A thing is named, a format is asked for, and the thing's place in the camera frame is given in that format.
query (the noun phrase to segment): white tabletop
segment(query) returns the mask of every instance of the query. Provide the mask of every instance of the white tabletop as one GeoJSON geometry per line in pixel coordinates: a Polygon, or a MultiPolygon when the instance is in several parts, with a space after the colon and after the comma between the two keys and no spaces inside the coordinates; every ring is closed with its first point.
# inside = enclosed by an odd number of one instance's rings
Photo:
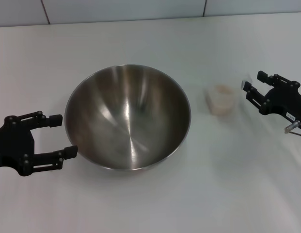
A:
{"type": "MultiPolygon", "coordinates": [[[[203,88],[257,72],[301,83],[301,13],[0,28],[5,116],[62,114],[74,88],[105,67],[159,69],[186,92],[186,141],[146,171],[109,171],[81,157],[20,177],[0,168],[0,233],[301,232],[301,137],[241,93],[227,117],[203,88]]],[[[35,151],[70,146],[64,125],[33,131],[35,151]]]]}

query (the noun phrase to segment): label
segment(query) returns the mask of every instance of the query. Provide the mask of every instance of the label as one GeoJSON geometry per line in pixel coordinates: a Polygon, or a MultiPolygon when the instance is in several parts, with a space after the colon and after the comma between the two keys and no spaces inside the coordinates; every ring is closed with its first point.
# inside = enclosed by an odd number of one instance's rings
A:
{"type": "Polygon", "coordinates": [[[286,113],[286,117],[292,119],[293,121],[296,120],[296,118],[293,115],[291,115],[290,113],[286,113]]]}

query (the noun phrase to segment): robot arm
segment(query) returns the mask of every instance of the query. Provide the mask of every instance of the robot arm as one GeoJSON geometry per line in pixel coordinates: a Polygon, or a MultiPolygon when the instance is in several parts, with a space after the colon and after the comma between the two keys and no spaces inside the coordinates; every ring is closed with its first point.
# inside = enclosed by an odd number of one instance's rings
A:
{"type": "Polygon", "coordinates": [[[34,154],[34,139],[31,130],[62,125],[63,117],[47,118],[41,111],[23,116],[7,116],[0,128],[0,167],[15,169],[20,176],[33,172],[62,169],[65,159],[77,156],[77,146],[66,147],[51,153],[34,154]]]}
{"type": "Polygon", "coordinates": [[[274,88],[263,96],[249,82],[245,82],[243,90],[247,92],[246,99],[263,115],[275,113],[289,120],[291,124],[285,128],[285,133],[292,133],[290,131],[296,127],[301,129],[301,95],[298,93],[300,83],[278,74],[268,77],[263,71],[258,72],[257,79],[274,88]]]}

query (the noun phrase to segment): bolt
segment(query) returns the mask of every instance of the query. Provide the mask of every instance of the bolt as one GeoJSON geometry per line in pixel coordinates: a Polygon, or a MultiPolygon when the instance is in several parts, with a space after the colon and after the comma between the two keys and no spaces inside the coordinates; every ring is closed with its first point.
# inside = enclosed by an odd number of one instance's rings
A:
{"type": "Polygon", "coordinates": [[[287,127],[285,127],[285,133],[289,133],[290,131],[292,131],[293,129],[299,127],[301,125],[300,121],[296,120],[294,123],[288,125],[287,127]]]}

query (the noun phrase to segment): metal bowl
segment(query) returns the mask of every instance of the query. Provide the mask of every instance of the metal bowl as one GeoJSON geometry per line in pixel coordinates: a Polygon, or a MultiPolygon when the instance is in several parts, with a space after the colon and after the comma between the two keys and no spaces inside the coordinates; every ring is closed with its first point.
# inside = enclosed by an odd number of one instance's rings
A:
{"type": "Polygon", "coordinates": [[[186,94],[171,77],[150,67],[122,65],[94,73],[74,90],[65,128],[92,162],[137,170],[175,152],[190,118],[186,94]]]}

